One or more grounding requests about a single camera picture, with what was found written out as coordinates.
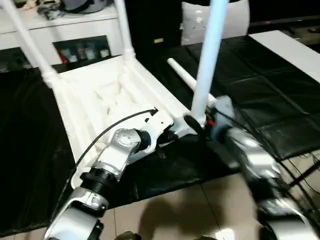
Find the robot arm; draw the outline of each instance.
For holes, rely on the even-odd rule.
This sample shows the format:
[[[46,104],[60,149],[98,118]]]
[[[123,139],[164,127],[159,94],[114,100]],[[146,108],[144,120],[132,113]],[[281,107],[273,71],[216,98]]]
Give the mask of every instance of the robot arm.
[[[81,175],[82,184],[74,189],[47,229],[44,239],[99,239],[103,230],[99,218],[108,209],[130,155],[146,149],[150,143],[150,136],[145,131],[118,129],[90,172]]]
[[[317,240],[318,237],[297,204],[286,195],[276,160],[248,132],[229,128],[221,143],[239,163],[257,206],[263,240]]]

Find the white plastic frame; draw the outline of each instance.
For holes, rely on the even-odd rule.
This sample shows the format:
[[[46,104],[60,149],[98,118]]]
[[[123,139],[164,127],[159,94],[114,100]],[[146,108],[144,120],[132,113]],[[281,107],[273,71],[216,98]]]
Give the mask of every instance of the white plastic frame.
[[[76,162],[93,139],[113,123],[105,123],[104,103],[97,98],[97,92],[102,88],[110,88],[110,91],[112,91],[114,85],[124,89],[132,101],[141,106],[135,112],[156,107],[173,119],[174,125],[171,130],[179,137],[194,133],[183,120],[183,116],[190,111],[135,58],[123,0],[115,0],[115,5],[118,12],[124,54],[60,74],[57,74],[48,64],[34,43],[12,0],[1,1],[3,8],[7,11],[22,40],[25,42],[25,46],[21,46],[22,50],[32,53],[41,70],[43,80],[54,92]],[[117,128],[143,128],[146,124],[145,118],[150,117],[146,113],[127,120]],[[79,168],[88,169],[101,151],[101,148],[99,148],[99,144],[97,144],[97,147],[92,148],[79,165]]]

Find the white cabinet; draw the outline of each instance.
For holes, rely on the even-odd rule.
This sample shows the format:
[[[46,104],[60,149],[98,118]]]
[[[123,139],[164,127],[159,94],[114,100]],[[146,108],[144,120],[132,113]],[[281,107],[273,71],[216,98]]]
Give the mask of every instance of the white cabinet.
[[[19,13],[40,50],[51,65],[61,64],[62,59],[54,46],[56,42],[79,40],[105,36],[112,56],[120,55],[123,43],[118,23],[118,14],[114,5],[92,14],[67,14],[55,20],[45,20],[36,9]],[[8,18],[0,9],[0,54],[1,50],[21,46],[20,36]],[[26,58],[33,67],[37,67],[32,55],[25,52]]]

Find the white tube frame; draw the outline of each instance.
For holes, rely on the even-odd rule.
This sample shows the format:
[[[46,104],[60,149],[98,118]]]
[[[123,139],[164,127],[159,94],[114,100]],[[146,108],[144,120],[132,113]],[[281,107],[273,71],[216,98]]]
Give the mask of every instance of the white tube frame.
[[[175,70],[175,72],[181,77],[181,79],[188,85],[188,87],[195,91],[197,86],[197,81],[194,79],[193,76],[191,76],[179,63],[176,62],[173,58],[169,58],[167,60],[168,64]],[[216,103],[216,98],[211,95],[211,93],[208,94],[207,98],[207,105],[209,107],[214,106]]]
[[[123,56],[125,60],[135,58],[135,50],[132,47],[130,29],[124,0],[114,0],[115,8],[118,12],[120,32],[123,41]]]
[[[134,51],[134,48],[132,47],[126,6],[124,3],[124,0],[115,0],[114,3],[118,13],[120,32],[122,35],[124,59],[129,60],[129,59],[135,58],[135,51]],[[28,31],[28,28],[26,27],[23,20],[19,16],[19,12],[13,3],[13,0],[1,0],[1,5],[3,6],[4,10],[10,17],[11,21],[13,22],[15,28],[17,29],[17,32],[20,34],[21,40],[25,43],[21,46],[22,51],[25,54],[30,53],[33,56],[33,58],[36,61],[36,64],[38,65],[41,71],[41,75],[43,79],[46,81],[52,76],[54,76],[55,78],[58,78],[59,76],[57,72],[48,63],[44,55],[41,53],[41,51],[35,44],[35,41],[31,37]]]
[[[24,45],[21,46],[24,53],[30,52],[34,57],[43,77],[49,77],[57,75],[56,70],[48,63],[44,55],[41,53],[34,40],[32,39],[27,27],[19,16],[16,6],[12,0],[2,0],[1,5],[10,17],[13,25],[20,34],[21,40],[24,41]]]
[[[228,3],[229,0],[211,0],[210,3],[210,16],[202,46],[196,88],[191,107],[191,116],[202,126],[206,121],[205,111],[208,94],[210,93],[216,68]]]

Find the black wire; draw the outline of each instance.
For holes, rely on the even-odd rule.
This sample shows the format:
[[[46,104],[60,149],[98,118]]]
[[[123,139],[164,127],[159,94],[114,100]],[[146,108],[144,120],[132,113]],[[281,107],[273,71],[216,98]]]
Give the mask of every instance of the black wire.
[[[219,111],[218,109],[214,109],[214,111],[222,116],[224,116],[226,119],[230,120],[231,122],[233,122],[234,124],[238,125],[239,127],[243,128],[244,130],[246,130],[248,133],[251,133],[251,131],[245,127],[243,124],[241,124],[240,122],[238,122],[237,120],[234,120],[231,116],[228,116],[227,114]]]
[[[67,189],[67,186],[72,178],[72,176],[74,175],[75,171],[77,170],[79,164],[81,163],[81,161],[84,159],[84,157],[86,156],[86,154],[89,152],[89,150],[95,145],[95,143],[103,136],[105,135],[108,131],[110,131],[112,128],[114,128],[115,126],[117,126],[118,124],[128,120],[128,119],[131,119],[135,116],[138,116],[138,115],[141,115],[141,114],[146,114],[146,113],[151,113],[151,115],[153,115],[154,113],[156,113],[157,110],[156,109],[149,109],[149,110],[144,110],[144,111],[140,111],[140,112],[137,112],[135,114],[132,114],[132,115],[129,115],[129,116],[126,116],[124,117],[123,119],[115,122],[114,124],[110,125],[109,127],[107,127],[105,130],[103,130],[91,143],[90,145],[86,148],[86,150],[82,153],[82,155],[80,156],[79,160],[76,162],[74,168],[72,169],[72,172],[70,174],[70,176],[66,179],[65,181],[65,184],[64,184],[64,187],[62,189],[62,192],[58,198],[58,201],[57,201],[57,204],[54,208],[54,211],[52,213],[52,216],[51,216],[51,222],[53,220],[53,218],[55,217],[56,213],[57,213],[57,209],[59,207],[59,203],[64,195],[64,192],[66,191]]]
[[[289,168],[281,161],[278,162],[290,175],[290,177],[295,180],[296,177],[295,175],[289,170]],[[315,205],[314,201],[312,200],[312,198],[310,197],[310,195],[307,193],[307,191],[302,187],[302,185],[298,182],[297,186],[300,188],[301,192],[303,193],[303,195],[305,196],[307,202],[309,203],[309,205],[311,206],[311,209],[317,213],[318,212],[318,208]]]
[[[297,185],[297,183],[301,182],[311,174],[313,174],[318,168],[320,167],[320,161],[316,161],[311,167],[309,167],[307,170],[305,170],[300,176],[296,178],[296,180],[293,180],[289,186],[290,188]]]
[[[291,163],[291,165],[297,170],[297,172],[298,172],[300,175],[302,175],[302,173],[301,173],[300,170],[296,167],[296,165],[294,165],[293,162],[292,162],[290,159],[288,159],[288,161],[289,161],[289,163]],[[320,195],[320,192],[318,192],[318,191],[315,190],[312,186],[310,186],[310,184],[307,182],[306,179],[304,179],[304,181],[305,181],[305,183],[309,186],[309,188],[310,188],[313,192],[315,192],[316,194],[319,194],[319,195]]]

